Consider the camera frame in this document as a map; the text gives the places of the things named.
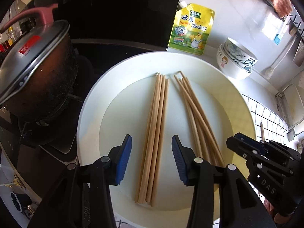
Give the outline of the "person's hand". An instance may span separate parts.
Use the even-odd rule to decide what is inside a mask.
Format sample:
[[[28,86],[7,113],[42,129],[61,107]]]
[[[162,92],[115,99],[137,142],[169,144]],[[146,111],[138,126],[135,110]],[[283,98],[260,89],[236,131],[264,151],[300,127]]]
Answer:
[[[283,224],[287,223],[292,216],[292,215],[288,215],[288,216],[280,215],[280,213],[278,213],[276,211],[274,206],[267,199],[264,200],[264,206],[265,206],[266,210],[268,211],[268,213],[273,218],[274,223],[277,225],[283,225]]]

